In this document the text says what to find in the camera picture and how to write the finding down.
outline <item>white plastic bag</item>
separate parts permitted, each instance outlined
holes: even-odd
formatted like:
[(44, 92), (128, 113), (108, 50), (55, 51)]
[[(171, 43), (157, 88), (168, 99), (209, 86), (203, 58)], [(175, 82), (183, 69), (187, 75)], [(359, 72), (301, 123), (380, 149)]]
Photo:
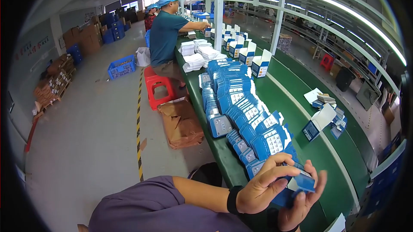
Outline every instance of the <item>white plastic bag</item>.
[(138, 48), (136, 51), (136, 65), (137, 66), (148, 66), (151, 63), (151, 53), (149, 48)]

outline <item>shorts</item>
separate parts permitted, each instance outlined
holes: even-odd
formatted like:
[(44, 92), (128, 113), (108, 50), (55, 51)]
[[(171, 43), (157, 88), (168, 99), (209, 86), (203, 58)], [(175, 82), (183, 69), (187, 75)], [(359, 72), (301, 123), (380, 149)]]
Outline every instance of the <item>shorts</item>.
[(175, 80), (179, 80), (182, 83), (185, 83), (179, 65), (173, 60), (169, 61), (166, 64), (152, 66), (152, 69), (159, 76), (173, 78)]

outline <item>red stool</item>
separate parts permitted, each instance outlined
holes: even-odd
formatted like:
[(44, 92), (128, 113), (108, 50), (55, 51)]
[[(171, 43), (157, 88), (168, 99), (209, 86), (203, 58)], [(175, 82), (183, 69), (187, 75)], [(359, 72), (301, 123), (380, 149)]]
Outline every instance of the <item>red stool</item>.
[(329, 54), (325, 54), (321, 60), (320, 66), (325, 67), (325, 71), (329, 72), (334, 63), (334, 57)]
[[(148, 90), (149, 105), (152, 110), (157, 110), (158, 105), (166, 103), (171, 100), (176, 100), (175, 90), (168, 77), (158, 76), (151, 66), (145, 68), (144, 71), (146, 89)], [(165, 86), (168, 90), (168, 96), (161, 99), (155, 99), (155, 88), (159, 86)]]

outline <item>hand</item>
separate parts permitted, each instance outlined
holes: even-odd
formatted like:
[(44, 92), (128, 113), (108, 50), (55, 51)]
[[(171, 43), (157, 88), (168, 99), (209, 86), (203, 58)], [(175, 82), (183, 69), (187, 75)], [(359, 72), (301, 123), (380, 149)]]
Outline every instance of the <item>hand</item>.
[(202, 22), (202, 28), (200, 30), (204, 31), (205, 28), (211, 28), (211, 25), (208, 22)]
[(282, 176), (297, 176), (299, 169), (292, 167), (294, 161), (291, 154), (277, 153), (270, 156), (261, 170), (237, 195), (236, 206), (240, 213), (255, 214), (265, 210), (270, 202), (286, 186), (287, 180)]
[(307, 194), (304, 192), (299, 193), (291, 209), (282, 208), (278, 212), (278, 229), (280, 231), (290, 231), (300, 224), (324, 191), (325, 184), (327, 183), (327, 172), (322, 170), (319, 176), (317, 176), (317, 171), (310, 160), (306, 161), (304, 170), (314, 178), (314, 188), (316, 192)]

